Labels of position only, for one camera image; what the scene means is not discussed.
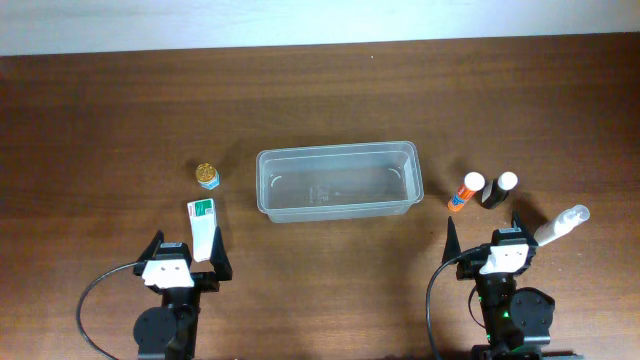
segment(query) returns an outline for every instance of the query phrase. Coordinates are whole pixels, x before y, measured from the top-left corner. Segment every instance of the small jar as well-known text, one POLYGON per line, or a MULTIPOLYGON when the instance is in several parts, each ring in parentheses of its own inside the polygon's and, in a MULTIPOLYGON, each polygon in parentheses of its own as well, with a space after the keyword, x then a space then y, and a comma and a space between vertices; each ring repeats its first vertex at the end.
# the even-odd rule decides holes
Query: small jar
POLYGON ((207 163, 198 165, 196 169, 196 179, 200 183, 200 186, 207 190, 211 190, 220 185, 220 175, 213 166, 207 163))

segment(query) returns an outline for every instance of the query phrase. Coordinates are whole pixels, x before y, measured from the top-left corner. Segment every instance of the wood grain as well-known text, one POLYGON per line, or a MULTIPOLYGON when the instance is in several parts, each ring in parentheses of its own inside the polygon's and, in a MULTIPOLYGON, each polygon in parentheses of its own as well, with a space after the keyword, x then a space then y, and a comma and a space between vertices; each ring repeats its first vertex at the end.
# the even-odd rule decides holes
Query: wood grain
MULTIPOLYGON (((462 247, 489 241, 514 208, 535 227, 588 206, 592 219, 543 248, 519 285, 556 299, 549 350, 633 359, 638 49, 638 34, 618 34, 1 58, 0 357, 98 358, 75 328, 82 289, 156 229, 190 243, 186 203, 209 196, 234 279, 202 298, 198 358, 428 357, 444 203, 469 170, 512 170, 506 204, 454 215, 462 247), (419 151, 426 194, 407 214, 273 224, 258 211, 261 150, 386 140, 419 151), (194 179, 201 161, 221 173, 212 192, 194 179)), ((486 341, 471 287, 451 270, 438 280, 445 351, 486 341)), ((159 303, 123 273, 83 317, 131 359, 135 319, 159 303)))

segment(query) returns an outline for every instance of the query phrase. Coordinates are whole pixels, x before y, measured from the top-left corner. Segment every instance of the white wall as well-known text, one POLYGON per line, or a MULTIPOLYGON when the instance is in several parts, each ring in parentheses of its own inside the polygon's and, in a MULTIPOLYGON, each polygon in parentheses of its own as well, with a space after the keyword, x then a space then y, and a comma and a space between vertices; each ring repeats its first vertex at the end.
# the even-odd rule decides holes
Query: white wall
POLYGON ((640 0, 0 0, 0 55, 640 30, 640 0))

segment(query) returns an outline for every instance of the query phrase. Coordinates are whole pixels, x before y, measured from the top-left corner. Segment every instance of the white bracket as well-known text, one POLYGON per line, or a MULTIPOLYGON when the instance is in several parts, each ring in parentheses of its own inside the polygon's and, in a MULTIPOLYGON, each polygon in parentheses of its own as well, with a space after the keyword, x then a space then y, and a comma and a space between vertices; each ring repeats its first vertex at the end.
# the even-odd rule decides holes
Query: white bracket
POLYGON ((187 261, 149 260, 142 273, 145 286, 156 285, 160 289, 193 287, 193 279, 187 261))
POLYGON ((492 246, 491 255, 480 269, 480 274, 514 273, 524 266, 528 254, 527 244, 492 246))

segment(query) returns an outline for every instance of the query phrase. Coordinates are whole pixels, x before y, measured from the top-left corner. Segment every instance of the clear plastic container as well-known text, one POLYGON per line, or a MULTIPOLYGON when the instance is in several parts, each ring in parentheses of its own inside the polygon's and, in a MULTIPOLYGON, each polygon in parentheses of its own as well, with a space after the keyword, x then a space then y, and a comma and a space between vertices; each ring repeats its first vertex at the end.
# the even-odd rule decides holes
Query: clear plastic container
POLYGON ((265 150, 256 170, 258 208, 276 223, 399 215, 424 196, 409 141, 265 150))

